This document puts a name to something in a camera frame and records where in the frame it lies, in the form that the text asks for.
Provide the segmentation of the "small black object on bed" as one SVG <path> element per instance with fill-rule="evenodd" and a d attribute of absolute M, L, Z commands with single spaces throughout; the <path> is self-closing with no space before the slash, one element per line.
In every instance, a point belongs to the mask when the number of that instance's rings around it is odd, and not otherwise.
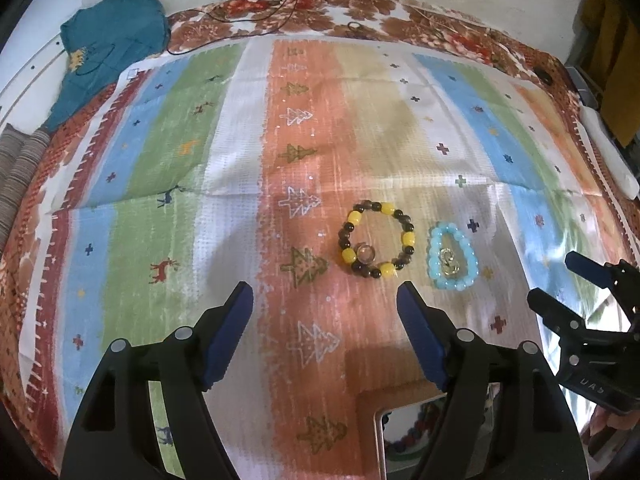
<path fill-rule="evenodd" d="M 552 76 L 542 67 L 535 66 L 534 73 L 544 84 L 546 84 L 547 86 L 552 86 L 553 84 Z"/>

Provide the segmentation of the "gold charm pendant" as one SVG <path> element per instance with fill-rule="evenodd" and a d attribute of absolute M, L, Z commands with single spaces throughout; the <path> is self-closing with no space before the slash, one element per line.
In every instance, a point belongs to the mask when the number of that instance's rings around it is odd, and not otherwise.
<path fill-rule="evenodd" d="M 442 248 L 439 251 L 438 258 L 442 274 L 447 278 L 455 278 L 460 273 L 461 266 L 456 253 L 452 249 L 448 247 Z"/>

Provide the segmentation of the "teal blue garment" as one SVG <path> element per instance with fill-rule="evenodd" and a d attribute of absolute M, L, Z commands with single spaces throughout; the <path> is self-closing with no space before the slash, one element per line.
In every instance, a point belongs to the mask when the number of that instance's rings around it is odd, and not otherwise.
<path fill-rule="evenodd" d="M 77 11 L 61 26 L 68 69 L 41 129 L 54 133 L 129 65 L 162 52 L 169 36 L 160 0 L 102 0 Z"/>

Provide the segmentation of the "rose gold metal tin box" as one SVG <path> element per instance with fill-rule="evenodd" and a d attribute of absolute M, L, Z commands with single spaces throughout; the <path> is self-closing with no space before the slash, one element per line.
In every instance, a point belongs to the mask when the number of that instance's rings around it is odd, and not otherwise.
<path fill-rule="evenodd" d="M 420 380 L 361 393 L 357 422 L 367 479 L 408 479 L 442 414 L 446 394 Z"/>

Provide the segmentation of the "striped grey brown pillow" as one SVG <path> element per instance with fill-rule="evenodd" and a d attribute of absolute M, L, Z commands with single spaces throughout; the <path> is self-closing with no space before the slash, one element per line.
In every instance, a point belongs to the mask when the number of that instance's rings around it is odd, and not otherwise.
<path fill-rule="evenodd" d="M 49 144 L 50 134 L 41 130 L 26 134 L 6 125 L 1 133 L 1 249 Z"/>

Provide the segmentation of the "white bolster pillow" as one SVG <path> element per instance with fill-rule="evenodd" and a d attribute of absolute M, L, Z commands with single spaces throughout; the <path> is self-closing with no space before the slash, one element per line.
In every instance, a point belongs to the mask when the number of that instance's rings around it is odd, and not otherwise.
<path fill-rule="evenodd" d="M 610 170 L 614 182 L 628 200 L 635 200 L 639 194 L 639 183 L 608 136 L 608 130 L 600 114 L 593 108 L 582 105 L 579 116 L 591 142 L 598 148 L 605 165 Z"/>

